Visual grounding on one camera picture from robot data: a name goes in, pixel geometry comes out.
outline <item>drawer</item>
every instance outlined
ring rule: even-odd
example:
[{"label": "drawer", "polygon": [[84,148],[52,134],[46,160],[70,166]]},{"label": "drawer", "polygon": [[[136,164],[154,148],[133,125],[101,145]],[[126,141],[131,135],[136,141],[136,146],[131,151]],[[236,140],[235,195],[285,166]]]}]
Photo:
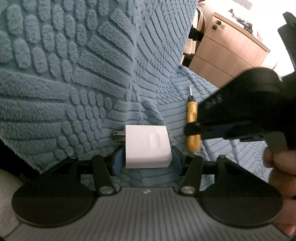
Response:
[{"label": "drawer", "polygon": [[189,69],[218,88],[232,80],[230,75],[197,56],[193,57]]},{"label": "drawer", "polygon": [[[219,20],[221,25],[217,29],[212,26]],[[230,50],[253,67],[260,66],[267,56],[267,52],[242,32],[213,16],[205,36]]]},{"label": "drawer", "polygon": [[233,52],[207,37],[202,39],[195,55],[232,77],[236,77],[244,70],[252,68],[251,65]]}]

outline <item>oval indentation on charger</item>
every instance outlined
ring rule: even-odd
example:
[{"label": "oval indentation on charger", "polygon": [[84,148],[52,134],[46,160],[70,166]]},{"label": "oval indentation on charger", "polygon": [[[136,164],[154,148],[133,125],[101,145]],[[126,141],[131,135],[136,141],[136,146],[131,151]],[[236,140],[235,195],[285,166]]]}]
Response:
[{"label": "oval indentation on charger", "polygon": [[157,133],[151,133],[149,135],[150,138],[150,146],[153,147],[154,149],[158,149],[161,146],[160,143],[160,136]]}]

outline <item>screwdriver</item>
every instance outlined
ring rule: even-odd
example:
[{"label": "screwdriver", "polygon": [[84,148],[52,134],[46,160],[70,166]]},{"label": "screwdriver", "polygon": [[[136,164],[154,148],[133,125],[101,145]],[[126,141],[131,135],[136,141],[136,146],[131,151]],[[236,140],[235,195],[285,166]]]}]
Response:
[{"label": "screwdriver", "polygon": [[[189,86],[190,96],[187,100],[187,122],[195,122],[197,120],[197,103],[195,102],[195,98],[192,95],[191,86]],[[187,148],[190,151],[199,151],[201,146],[201,136],[194,135],[187,137]]]}]

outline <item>gray gripper base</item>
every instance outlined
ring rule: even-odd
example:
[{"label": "gray gripper base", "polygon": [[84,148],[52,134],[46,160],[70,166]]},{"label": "gray gripper base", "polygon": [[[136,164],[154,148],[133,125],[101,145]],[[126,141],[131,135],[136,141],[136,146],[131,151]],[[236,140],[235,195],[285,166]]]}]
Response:
[{"label": "gray gripper base", "polygon": [[172,188],[122,188],[98,199],[69,225],[41,229],[19,225],[8,241],[284,241],[272,224],[256,229],[227,227],[209,217],[191,197]]}]

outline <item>black round disc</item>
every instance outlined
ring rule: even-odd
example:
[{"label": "black round disc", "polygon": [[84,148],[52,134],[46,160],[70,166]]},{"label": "black round disc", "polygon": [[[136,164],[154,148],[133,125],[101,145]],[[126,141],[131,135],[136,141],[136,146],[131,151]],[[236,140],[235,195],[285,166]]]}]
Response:
[{"label": "black round disc", "polygon": [[79,219],[92,203],[92,192],[86,186],[62,175],[49,175],[25,184],[12,198],[18,219],[43,228]]},{"label": "black round disc", "polygon": [[208,187],[201,198],[205,211],[217,221],[236,227],[258,227],[281,211],[280,193],[262,180],[234,175]]}]

